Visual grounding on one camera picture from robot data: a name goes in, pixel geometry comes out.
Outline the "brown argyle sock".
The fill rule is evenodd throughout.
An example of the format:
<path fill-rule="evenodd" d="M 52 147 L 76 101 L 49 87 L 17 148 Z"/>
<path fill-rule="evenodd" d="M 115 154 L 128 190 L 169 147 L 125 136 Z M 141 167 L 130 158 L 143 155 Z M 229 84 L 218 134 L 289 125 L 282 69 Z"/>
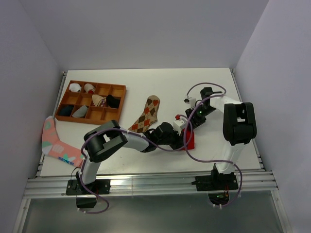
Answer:
<path fill-rule="evenodd" d="M 157 122 L 157 113 L 160 106 L 160 99 L 156 95 L 147 98 L 144 110 L 135 123 L 128 128 L 129 131 L 135 133 L 144 133 L 150 126 Z"/>

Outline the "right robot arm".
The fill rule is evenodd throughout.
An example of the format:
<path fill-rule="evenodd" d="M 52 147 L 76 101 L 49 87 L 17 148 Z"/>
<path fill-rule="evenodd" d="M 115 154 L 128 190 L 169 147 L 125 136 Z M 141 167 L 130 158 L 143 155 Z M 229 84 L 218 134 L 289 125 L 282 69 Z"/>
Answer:
<path fill-rule="evenodd" d="M 226 143 L 223 158 L 214 163 L 210 177 L 211 186 L 221 189 L 227 183 L 226 175 L 234 172 L 235 164 L 247 144 L 257 135 L 254 106 L 250 102 L 234 100 L 224 92 L 213 91 L 205 87 L 200 91 L 201 100 L 186 97 L 185 103 L 190 105 L 185 113 L 195 129 L 206 121 L 206 116 L 218 110 L 223 114 L 223 136 Z"/>

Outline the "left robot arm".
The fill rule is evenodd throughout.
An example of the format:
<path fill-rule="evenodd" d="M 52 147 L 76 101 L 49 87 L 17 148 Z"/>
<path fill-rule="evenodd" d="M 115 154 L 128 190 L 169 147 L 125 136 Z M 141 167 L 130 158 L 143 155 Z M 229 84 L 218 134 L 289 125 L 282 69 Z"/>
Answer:
<path fill-rule="evenodd" d="M 77 188 L 84 194 L 94 190 L 97 172 L 101 162 L 110 158 L 121 148 L 134 149 L 149 153 L 156 149 L 170 151 L 184 148 L 185 123 L 181 126 L 163 122 L 155 129 L 144 133 L 135 133 L 122 128 L 115 120 L 105 123 L 84 136 L 81 147 L 82 165 L 78 172 Z"/>

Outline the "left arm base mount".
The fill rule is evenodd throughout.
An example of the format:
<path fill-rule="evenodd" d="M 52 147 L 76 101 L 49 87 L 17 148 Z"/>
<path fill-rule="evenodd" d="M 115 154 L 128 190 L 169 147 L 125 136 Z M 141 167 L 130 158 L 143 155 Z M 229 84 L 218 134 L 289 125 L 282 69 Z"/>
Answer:
<path fill-rule="evenodd" d="M 109 194 L 110 180 L 109 179 L 96 179 L 94 182 L 85 185 L 93 193 Z M 69 180 L 66 188 L 66 196 L 82 196 L 90 195 L 90 193 L 81 185 L 80 180 Z M 77 197 L 76 206 L 80 209 L 91 209 L 97 204 L 97 197 Z"/>

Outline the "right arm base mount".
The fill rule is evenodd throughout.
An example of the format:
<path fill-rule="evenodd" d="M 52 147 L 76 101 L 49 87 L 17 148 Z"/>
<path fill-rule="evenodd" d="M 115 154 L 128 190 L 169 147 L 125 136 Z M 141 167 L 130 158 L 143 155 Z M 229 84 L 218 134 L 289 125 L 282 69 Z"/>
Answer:
<path fill-rule="evenodd" d="M 196 186 L 196 191 L 218 191 L 217 193 L 208 194 L 212 204 L 226 205 L 229 203 L 229 191 L 238 190 L 238 183 L 235 175 L 228 174 L 228 179 L 219 178 L 216 175 L 196 176 L 191 183 Z"/>

